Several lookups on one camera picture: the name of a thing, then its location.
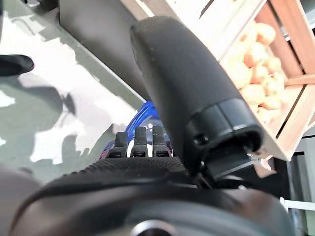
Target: wooden crate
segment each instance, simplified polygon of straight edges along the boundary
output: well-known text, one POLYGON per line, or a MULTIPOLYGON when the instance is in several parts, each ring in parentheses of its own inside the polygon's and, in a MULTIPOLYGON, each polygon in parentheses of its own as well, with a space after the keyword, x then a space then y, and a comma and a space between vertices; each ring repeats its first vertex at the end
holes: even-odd
POLYGON ((262 158, 290 160, 315 112, 315 37, 299 0, 121 0, 140 20, 169 15, 184 24, 205 44, 215 58, 224 60, 229 48, 254 20, 276 30, 270 45, 282 61, 288 78, 288 102, 281 115, 265 128, 262 158), (284 38, 290 37, 292 47, 284 38))

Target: black robotic finger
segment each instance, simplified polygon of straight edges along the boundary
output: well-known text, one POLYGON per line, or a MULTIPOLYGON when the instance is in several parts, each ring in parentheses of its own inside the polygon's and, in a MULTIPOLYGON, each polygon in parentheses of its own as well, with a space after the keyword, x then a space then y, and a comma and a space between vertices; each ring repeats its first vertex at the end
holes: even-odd
POLYGON ((147 133, 145 127, 137 127, 130 157, 148 157, 147 133))
POLYGON ((153 157, 171 156, 170 149, 166 146, 162 128, 153 126, 153 157))
POLYGON ((115 144, 107 153, 106 158, 127 157, 127 134, 118 132, 116 134, 115 144))

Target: floor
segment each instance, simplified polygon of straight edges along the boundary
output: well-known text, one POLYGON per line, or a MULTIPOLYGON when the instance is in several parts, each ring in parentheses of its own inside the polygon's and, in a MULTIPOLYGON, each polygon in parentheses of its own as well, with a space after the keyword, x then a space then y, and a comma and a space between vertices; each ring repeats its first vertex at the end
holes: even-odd
POLYGON ((86 167, 143 103, 63 30, 56 12, 4 0, 1 54, 25 54, 35 69, 0 79, 0 163, 42 182, 86 167))

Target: black shoe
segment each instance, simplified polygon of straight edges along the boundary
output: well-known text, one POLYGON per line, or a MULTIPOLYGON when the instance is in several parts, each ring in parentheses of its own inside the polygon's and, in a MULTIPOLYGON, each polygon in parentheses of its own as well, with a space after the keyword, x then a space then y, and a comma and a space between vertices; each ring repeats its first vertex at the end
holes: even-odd
POLYGON ((24 55, 0 55, 0 76, 21 75, 34 69, 34 62, 24 55))

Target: camera lens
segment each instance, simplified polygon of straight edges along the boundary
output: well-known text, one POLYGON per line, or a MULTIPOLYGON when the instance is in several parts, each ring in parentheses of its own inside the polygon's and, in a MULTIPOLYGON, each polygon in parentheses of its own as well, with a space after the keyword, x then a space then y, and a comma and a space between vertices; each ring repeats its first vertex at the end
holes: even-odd
POLYGON ((137 224, 130 236, 176 236, 175 228, 164 221, 146 220, 137 224))
POLYGON ((138 236, 172 236, 169 232, 162 229, 149 229, 138 234, 138 236))

